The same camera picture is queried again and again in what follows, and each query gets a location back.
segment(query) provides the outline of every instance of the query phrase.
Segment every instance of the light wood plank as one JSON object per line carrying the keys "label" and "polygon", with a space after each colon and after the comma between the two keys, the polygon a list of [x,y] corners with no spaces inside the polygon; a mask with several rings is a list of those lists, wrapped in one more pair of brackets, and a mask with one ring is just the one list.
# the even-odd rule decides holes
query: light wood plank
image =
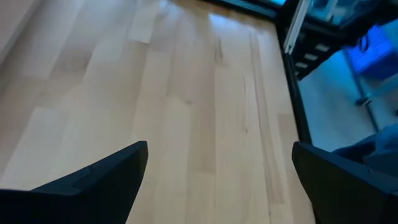
{"label": "light wood plank", "polygon": [[33,18],[1,69],[3,187],[146,140],[128,223],[314,223],[273,24],[196,0],[48,0]]}
{"label": "light wood plank", "polygon": [[32,190],[51,181],[52,161],[58,153],[67,120],[65,111],[45,108],[33,111],[0,181],[1,188]]}
{"label": "light wood plank", "polygon": [[0,64],[28,23],[41,0],[0,1]]}

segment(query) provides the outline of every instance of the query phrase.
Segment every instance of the blue fabric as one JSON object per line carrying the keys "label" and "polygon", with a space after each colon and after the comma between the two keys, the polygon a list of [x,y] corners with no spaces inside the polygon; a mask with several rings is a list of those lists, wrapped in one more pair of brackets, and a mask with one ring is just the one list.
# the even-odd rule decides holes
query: blue fabric
{"label": "blue fabric", "polygon": [[388,126],[353,146],[337,149],[333,153],[398,177],[398,124]]}

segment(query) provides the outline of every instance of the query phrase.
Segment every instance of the dark object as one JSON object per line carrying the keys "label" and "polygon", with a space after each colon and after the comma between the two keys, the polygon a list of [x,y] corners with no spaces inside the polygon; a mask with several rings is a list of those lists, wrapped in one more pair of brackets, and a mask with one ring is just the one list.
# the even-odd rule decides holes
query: dark object
{"label": "dark object", "polygon": [[366,52],[369,49],[370,45],[369,34],[365,34],[362,38],[358,40],[359,50],[362,52]]}
{"label": "dark object", "polygon": [[0,223],[125,223],[147,159],[141,141],[30,192],[0,190]]}
{"label": "dark object", "polygon": [[333,153],[398,178],[398,124]]}
{"label": "dark object", "polygon": [[292,159],[322,224],[398,223],[398,179],[296,142]]}
{"label": "dark object", "polygon": [[363,105],[369,104],[370,102],[371,102],[371,100],[367,96],[364,96],[364,97],[361,97],[361,98],[357,99],[355,101],[355,105],[356,106],[363,106]]}

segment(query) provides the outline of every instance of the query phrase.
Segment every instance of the wooden floor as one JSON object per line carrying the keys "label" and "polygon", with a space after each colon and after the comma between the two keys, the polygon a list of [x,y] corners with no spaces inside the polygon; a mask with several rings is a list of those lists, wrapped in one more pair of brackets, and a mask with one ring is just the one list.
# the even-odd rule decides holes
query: wooden floor
{"label": "wooden floor", "polygon": [[41,0],[0,0],[0,64]]}
{"label": "wooden floor", "polygon": [[146,140],[128,223],[313,223],[269,22],[197,0],[43,0],[0,72],[2,188]]}

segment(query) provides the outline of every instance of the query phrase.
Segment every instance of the wood grain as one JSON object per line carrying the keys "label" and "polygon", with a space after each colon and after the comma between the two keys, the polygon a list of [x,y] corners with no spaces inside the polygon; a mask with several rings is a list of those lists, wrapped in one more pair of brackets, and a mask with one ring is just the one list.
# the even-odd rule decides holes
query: wood grain
{"label": "wood grain", "polygon": [[0,110],[0,187],[146,140],[127,223],[314,223],[267,21],[195,0],[44,0],[2,65]]}

